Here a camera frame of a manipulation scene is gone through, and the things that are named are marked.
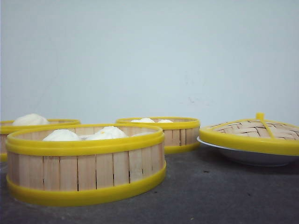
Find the woven bamboo steamer lid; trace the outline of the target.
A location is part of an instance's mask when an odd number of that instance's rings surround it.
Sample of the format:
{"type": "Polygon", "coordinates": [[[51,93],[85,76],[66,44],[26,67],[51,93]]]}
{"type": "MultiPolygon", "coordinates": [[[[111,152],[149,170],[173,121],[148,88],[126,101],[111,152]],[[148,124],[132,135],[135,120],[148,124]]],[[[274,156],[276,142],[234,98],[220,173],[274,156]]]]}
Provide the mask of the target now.
{"type": "Polygon", "coordinates": [[[252,119],[201,127],[198,140],[215,147],[244,152],[299,155],[299,127],[265,119],[261,112],[252,119]]]}

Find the white plate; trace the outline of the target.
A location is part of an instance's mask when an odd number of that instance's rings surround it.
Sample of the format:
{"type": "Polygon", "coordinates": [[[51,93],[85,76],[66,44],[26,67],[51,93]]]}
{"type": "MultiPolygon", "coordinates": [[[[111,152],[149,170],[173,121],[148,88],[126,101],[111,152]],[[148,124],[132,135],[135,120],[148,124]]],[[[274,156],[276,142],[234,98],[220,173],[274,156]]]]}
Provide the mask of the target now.
{"type": "Polygon", "coordinates": [[[222,147],[204,142],[199,137],[197,137],[197,141],[204,145],[217,148],[220,154],[230,159],[231,161],[246,165],[262,167],[280,167],[299,160],[298,156],[265,154],[222,147]]]}

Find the white bun front right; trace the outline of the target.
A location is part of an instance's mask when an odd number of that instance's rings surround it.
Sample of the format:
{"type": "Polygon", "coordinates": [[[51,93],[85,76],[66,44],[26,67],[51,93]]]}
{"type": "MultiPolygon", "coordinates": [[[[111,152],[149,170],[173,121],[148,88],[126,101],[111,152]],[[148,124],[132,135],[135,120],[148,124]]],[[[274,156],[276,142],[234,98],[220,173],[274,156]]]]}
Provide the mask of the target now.
{"type": "Polygon", "coordinates": [[[110,140],[127,138],[128,136],[119,128],[115,126],[106,126],[95,134],[86,137],[86,140],[110,140]]]}

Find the white bun rear right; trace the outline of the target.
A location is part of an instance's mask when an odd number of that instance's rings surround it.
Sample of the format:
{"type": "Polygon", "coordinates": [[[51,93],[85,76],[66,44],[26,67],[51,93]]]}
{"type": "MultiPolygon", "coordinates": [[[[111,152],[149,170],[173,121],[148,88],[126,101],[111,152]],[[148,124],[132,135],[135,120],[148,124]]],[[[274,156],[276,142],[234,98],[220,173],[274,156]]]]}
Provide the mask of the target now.
{"type": "Polygon", "coordinates": [[[158,123],[173,123],[170,119],[161,119],[158,121],[158,123]]]}

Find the white bun front left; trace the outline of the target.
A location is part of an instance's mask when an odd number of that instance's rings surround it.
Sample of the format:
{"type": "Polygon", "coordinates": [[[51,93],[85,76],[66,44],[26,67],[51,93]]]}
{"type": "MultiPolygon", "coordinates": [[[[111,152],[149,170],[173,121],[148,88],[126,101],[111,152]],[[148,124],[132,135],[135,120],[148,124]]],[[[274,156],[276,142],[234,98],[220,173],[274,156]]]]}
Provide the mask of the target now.
{"type": "Polygon", "coordinates": [[[80,141],[81,138],[68,129],[58,129],[47,135],[43,141],[80,141]]]}

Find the white bun rear left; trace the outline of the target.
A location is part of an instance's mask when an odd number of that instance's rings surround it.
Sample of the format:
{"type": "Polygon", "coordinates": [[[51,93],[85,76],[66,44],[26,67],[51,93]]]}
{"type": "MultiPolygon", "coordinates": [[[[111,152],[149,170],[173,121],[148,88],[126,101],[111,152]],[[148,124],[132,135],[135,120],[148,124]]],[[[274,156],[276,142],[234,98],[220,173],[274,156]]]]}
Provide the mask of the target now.
{"type": "Polygon", "coordinates": [[[150,118],[133,119],[133,120],[131,120],[131,122],[134,122],[134,123],[155,123],[155,121],[150,119],[150,118]]]}

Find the bamboo steamer basket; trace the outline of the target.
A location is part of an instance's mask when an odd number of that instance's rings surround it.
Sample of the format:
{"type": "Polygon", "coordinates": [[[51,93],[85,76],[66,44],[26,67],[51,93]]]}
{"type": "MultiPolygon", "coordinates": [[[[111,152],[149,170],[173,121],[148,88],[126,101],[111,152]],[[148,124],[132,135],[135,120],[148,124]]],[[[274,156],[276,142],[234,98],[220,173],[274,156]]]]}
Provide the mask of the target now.
{"type": "MultiPolygon", "coordinates": [[[[186,117],[149,117],[155,123],[145,123],[147,125],[162,128],[164,132],[164,151],[166,154],[177,154],[195,150],[199,147],[197,137],[199,136],[200,121],[196,118],[186,117]],[[173,123],[158,123],[161,119],[170,119],[173,123]]],[[[131,123],[133,119],[117,119],[117,123],[131,123]]]]}
{"type": "Polygon", "coordinates": [[[48,124],[45,125],[28,125],[28,126],[14,126],[14,120],[7,120],[0,122],[0,161],[7,161],[7,150],[6,150],[6,139],[11,133],[21,131],[24,129],[40,128],[40,127],[53,127],[53,126],[72,126],[79,125],[80,120],[78,119],[49,119],[48,124]]]}
{"type": "Polygon", "coordinates": [[[63,126],[79,141],[45,141],[58,127],[8,135],[7,187],[27,203],[83,206],[147,192],[165,178],[164,133],[156,126],[117,124],[126,137],[86,140],[103,124],[63,126]]]}

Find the white bun left basket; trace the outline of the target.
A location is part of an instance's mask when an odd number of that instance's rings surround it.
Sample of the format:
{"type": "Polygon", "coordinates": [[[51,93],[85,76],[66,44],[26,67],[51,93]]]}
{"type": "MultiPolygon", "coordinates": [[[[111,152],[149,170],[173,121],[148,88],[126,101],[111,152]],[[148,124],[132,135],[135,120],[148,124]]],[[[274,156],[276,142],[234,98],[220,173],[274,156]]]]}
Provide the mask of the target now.
{"type": "Polygon", "coordinates": [[[50,122],[38,114],[32,113],[18,117],[13,123],[13,126],[36,126],[48,125],[50,122]]]}

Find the white bun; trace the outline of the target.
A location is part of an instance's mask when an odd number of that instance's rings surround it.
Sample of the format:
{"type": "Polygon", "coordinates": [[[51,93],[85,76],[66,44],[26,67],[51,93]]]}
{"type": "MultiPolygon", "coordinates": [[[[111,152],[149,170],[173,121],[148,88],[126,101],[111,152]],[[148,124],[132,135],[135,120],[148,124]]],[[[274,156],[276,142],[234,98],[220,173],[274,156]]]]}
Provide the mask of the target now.
{"type": "Polygon", "coordinates": [[[106,126],[95,134],[86,137],[86,140],[110,140],[127,138],[128,136],[119,128],[115,126],[106,126]]]}
{"type": "Polygon", "coordinates": [[[134,123],[155,123],[155,121],[150,119],[150,118],[133,119],[133,120],[131,120],[131,122],[134,122],[134,123]]]}
{"type": "Polygon", "coordinates": [[[68,129],[58,129],[47,135],[43,141],[80,141],[81,138],[68,129]]]}
{"type": "Polygon", "coordinates": [[[161,119],[158,121],[158,123],[173,123],[170,119],[161,119]]]}

